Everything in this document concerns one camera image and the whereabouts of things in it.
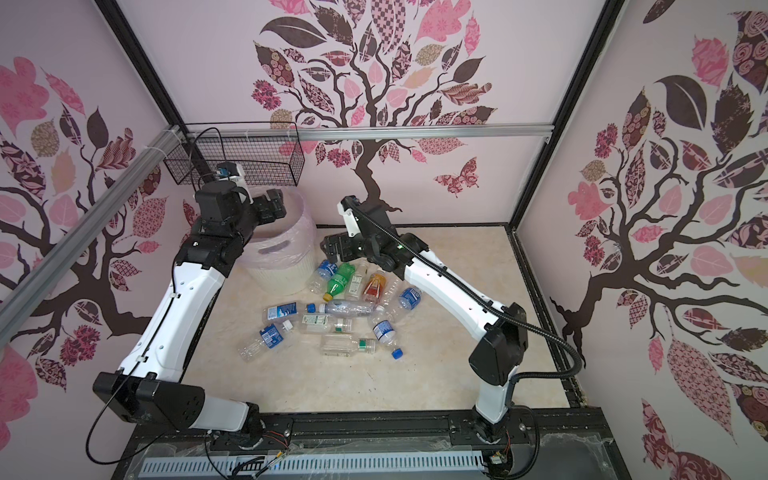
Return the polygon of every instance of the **black wire mesh basket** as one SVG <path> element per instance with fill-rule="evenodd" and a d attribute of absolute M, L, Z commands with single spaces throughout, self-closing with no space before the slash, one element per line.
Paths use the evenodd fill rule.
<path fill-rule="evenodd" d="M 187 128 L 190 130 L 187 143 L 174 148 L 165 159 L 165 166 L 177 185 L 199 186 L 201 181 L 210 180 L 201 179 L 194 167 L 199 161 L 205 162 L 214 173 L 223 161 L 237 162 L 243 166 L 249 185 L 295 187 L 299 184 L 304 152 L 296 123 L 223 122 L 187 124 Z"/>

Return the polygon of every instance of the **wall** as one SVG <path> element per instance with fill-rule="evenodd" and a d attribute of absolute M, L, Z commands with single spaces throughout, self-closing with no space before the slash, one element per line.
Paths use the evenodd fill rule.
<path fill-rule="evenodd" d="M 765 7 L 630 3 L 521 226 L 635 479 L 765 476 Z"/>
<path fill-rule="evenodd" d="M 187 122 L 374 127 L 551 122 L 602 3 L 121 7 Z M 305 142 L 299 187 L 317 223 L 340 223 L 336 203 L 347 194 L 386 206 L 396 223 L 506 222 L 539 141 Z"/>
<path fill-rule="evenodd" d="M 0 299 L 165 125 L 91 2 L 6 2 L 2 15 Z M 111 474 L 84 453 L 104 405 L 91 386 L 116 369 L 159 303 L 189 229 L 187 189 L 164 168 L 153 172 L 0 350 L 3 478 Z M 93 454 L 117 458 L 132 429 L 108 412 Z"/>

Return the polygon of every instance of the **trash can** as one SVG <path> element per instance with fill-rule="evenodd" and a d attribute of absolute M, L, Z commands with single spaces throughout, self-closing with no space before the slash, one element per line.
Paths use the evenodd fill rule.
<path fill-rule="evenodd" d="M 283 191 L 286 216 L 274 223 L 259 225 L 237 262 L 253 277 L 256 285 L 274 295 L 291 295 L 306 287 L 315 260 L 315 222 L 306 199 L 295 187 L 250 187 L 254 197 L 270 188 Z"/>

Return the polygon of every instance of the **clear plastic bottle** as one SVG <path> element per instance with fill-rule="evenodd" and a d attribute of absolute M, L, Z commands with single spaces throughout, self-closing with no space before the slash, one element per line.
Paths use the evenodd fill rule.
<path fill-rule="evenodd" d="M 317 270 L 312 272 L 310 277 L 309 288 L 312 293 L 323 295 L 328 288 L 328 280 L 336 273 L 338 267 L 335 263 L 330 263 L 328 260 L 323 262 L 317 267 Z"/>
<path fill-rule="evenodd" d="M 394 272 L 388 272 L 386 274 L 386 287 L 382 291 L 382 295 L 379 298 L 379 305 L 387 306 L 393 299 L 396 298 L 397 293 L 403 287 L 403 281 L 400 280 Z"/>
<path fill-rule="evenodd" d="M 355 352 L 375 353 L 376 341 L 338 333 L 323 335 L 320 340 L 320 352 L 328 356 L 351 356 Z"/>
<path fill-rule="evenodd" d="M 383 270 L 377 270 L 368 280 L 366 289 L 362 292 L 362 300 L 365 302 L 378 304 L 385 287 L 386 277 L 384 277 L 384 272 Z"/>
<path fill-rule="evenodd" d="M 339 318 L 328 315 L 327 313 L 305 313 L 301 320 L 295 323 L 296 325 L 294 325 L 294 327 L 301 333 L 324 334 L 352 332 L 351 318 Z"/>
<path fill-rule="evenodd" d="M 368 276 L 369 266 L 370 263 L 368 262 L 363 262 L 357 266 L 357 270 L 355 270 L 355 274 L 352 275 L 352 279 L 346 286 L 346 292 L 344 292 L 344 298 L 346 300 L 360 300 L 362 288 L 365 286 L 362 281 Z"/>
<path fill-rule="evenodd" d="M 389 321 L 389 312 L 386 308 L 378 305 L 373 311 L 373 315 L 368 317 L 368 322 L 373 329 L 373 334 L 376 335 L 376 339 L 392 352 L 392 357 L 395 360 L 402 357 L 402 350 L 397 346 L 397 335 Z"/>
<path fill-rule="evenodd" d="M 324 312 L 339 318 L 354 318 L 370 316 L 373 313 L 373 303 L 360 300 L 331 300 L 326 303 Z"/>
<path fill-rule="evenodd" d="M 241 343 L 237 348 L 237 352 L 244 361 L 252 362 L 258 356 L 263 355 L 264 352 L 275 347 L 281 346 L 280 348 L 285 349 L 287 345 L 293 343 L 292 330 L 293 324 L 290 320 L 271 323 L 263 330 L 260 330 L 258 334 Z"/>
<path fill-rule="evenodd" d="M 315 313 L 319 307 L 315 303 L 290 302 L 283 305 L 268 306 L 262 311 L 262 320 L 264 325 L 269 325 L 275 321 L 285 319 L 298 320 L 299 315 L 304 313 Z"/>
<path fill-rule="evenodd" d="M 333 274 L 331 280 L 328 280 L 328 288 L 323 294 L 323 300 L 330 302 L 333 297 L 341 294 L 346 288 L 346 284 L 349 283 L 349 279 L 352 278 L 352 274 L 355 273 L 355 267 L 348 263 L 342 263 L 336 273 Z"/>
<path fill-rule="evenodd" d="M 403 290 L 389 305 L 389 321 L 397 323 L 413 311 L 422 301 L 422 291 L 415 286 Z"/>

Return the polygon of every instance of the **butterfly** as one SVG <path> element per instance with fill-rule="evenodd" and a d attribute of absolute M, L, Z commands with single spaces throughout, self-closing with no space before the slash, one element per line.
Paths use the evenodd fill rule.
<path fill-rule="evenodd" d="M 455 175 L 438 175 L 435 177 L 435 181 L 441 185 L 448 187 L 448 192 L 454 194 L 458 198 L 458 192 L 464 190 L 464 187 L 477 187 L 478 176 L 475 171 L 478 169 L 477 157 L 474 157 L 468 161 L 462 172 L 456 177 Z"/>

